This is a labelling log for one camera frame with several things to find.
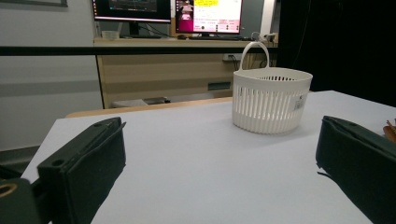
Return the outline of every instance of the cable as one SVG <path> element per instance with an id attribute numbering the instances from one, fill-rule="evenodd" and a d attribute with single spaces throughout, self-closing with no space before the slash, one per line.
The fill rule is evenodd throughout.
<path id="1" fill-rule="evenodd" d="M 234 55 L 230 55 L 230 57 L 233 59 L 233 70 L 237 71 L 238 70 L 238 61 L 236 60 Z"/>
<path id="2" fill-rule="evenodd" d="M 152 26 L 152 25 L 150 25 L 150 24 L 147 24 L 147 26 L 151 27 L 151 28 L 152 28 L 152 29 L 154 29 L 156 32 L 158 32 L 157 34 L 161 34 L 161 35 L 166 35 L 166 36 L 169 36 L 169 35 L 167 35 L 167 34 L 165 34 L 165 33 L 161 32 L 161 31 L 159 31 L 157 28 L 153 27 L 153 26 Z"/>
<path id="3" fill-rule="evenodd" d="M 260 68 L 262 68 L 262 64 L 263 64 L 263 63 L 266 63 L 266 62 L 267 62 L 267 60 L 266 60 L 266 59 L 265 59 L 265 60 L 262 60 L 262 61 L 260 62 L 260 65 L 259 65 L 259 67 L 260 67 Z"/>
<path id="4" fill-rule="evenodd" d="M 140 26 L 140 25 L 139 25 L 139 28 L 140 28 L 140 29 L 147 30 L 147 31 L 150 31 L 148 28 L 143 27 L 143 26 Z M 164 34 L 164 33 L 162 33 L 162 32 L 153 32 L 153 31 L 151 31 L 151 32 L 154 33 L 154 34 L 156 34 L 156 35 L 166 35 L 166 34 Z"/>
<path id="5" fill-rule="evenodd" d="M 274 59 L 270 60 L 270 67 L 276 67 L 276 60 L 274 60 Z"/>

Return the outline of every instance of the white table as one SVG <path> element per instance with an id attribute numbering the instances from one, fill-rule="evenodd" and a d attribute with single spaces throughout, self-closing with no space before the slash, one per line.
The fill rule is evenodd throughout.
<path id="1" fill-rule="evenodd" d="M 58 119 L 22 177 L 96 121 L 120 116 L 126 167 L 92 223 L 371 223 L 315 153 L 324 115 L 383 134 L 396 108 L 335 91 L 308 94 L 299 127 L 262 135 L 233 125 L 232 103 Z"/>

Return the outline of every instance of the desk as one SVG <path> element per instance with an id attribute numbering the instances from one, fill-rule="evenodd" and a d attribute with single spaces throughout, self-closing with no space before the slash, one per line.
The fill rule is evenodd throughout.
<path id="1" fill-rule="evenodd" d="M 176 108 L 176 107 L 189 106 L 189 105 L 207 105 L 207 104 L 214 104 L 214 103 L 221 103 L 221 102 L 231 102 L 232 100 L 233 100 L 233 97 L 221 97 L 221 98 L 206 99 L 206 100 L 176 102 L 176 103 L 170 103 L 170 104 L 140 105 L 140 106 L 122 107 L 122 108 L 79 111 L 79 112 L 68 114 L 66 117 L 67 118 L 78 118 L 78 117 L 96 116 L 96 115 L 129 113 L 129 112 L 143 111 L 143 110 Z"/>
<path id="2" fill-rule="evenodd" d="M 103 47 L 157 48 L 150 55 L 97 55 L 104 108 L 112 102 L 166 96 L 213 93 L 231 96 L 233 62 L 224 62 L 223 54 L 241 54 L 249 41 L 117 39 L 95 38 L 94 45 Z M 190 53 L 162 54 L 160 49 L 189 49 Z M 245 69 L 258 68 L 265 59 L 249 53 Z"/>
<path id="3" fill-rule="evenodd" d="M 22 177 L 96 121 L 121 117 L 126 166 L 92 223 L 329 223 L 370 220 L 315 153 L 324 115 L 383 133 L 396 108 L 336 91 L 308 93 L 300 125 L 263 135 L 233 125 L 232 102 L 58 119 Z"/>

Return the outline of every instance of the small white object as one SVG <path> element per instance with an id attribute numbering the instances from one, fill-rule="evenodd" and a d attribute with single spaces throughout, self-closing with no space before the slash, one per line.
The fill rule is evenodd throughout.
<path id="1" fill-rule="evenodd" d="M 120 33 L 118 31 L 102 31 L 102 38 L 108 40 L 119 39 Z"/>
<path id="2" fill-rule="evenodd" d="M 242 62 L 254 45 L 264 49 L 267 65 L 243 70 Z M 261 42 L 249 43 L 239 70 L 233 73 L 233 124 L 253 133 L 285 133 L 296 128 L 304 110 L 312 75 L 269 67 L 268 49 Z"/>

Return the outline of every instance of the slotted basket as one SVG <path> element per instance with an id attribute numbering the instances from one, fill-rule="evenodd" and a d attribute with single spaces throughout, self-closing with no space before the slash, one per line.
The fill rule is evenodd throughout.
<path id="1" fill-rule="evenodd" d="M 264 68 L 243 70 L 248 50 L 259 45 L 265 51 Z M 304 111 L 312 75 L 306 72 L 269 67 L 267 47 L 247 44 L 239 70 L 233 73 L 233 124 L 253 133 L 285 133 L 296 128 Z"/>

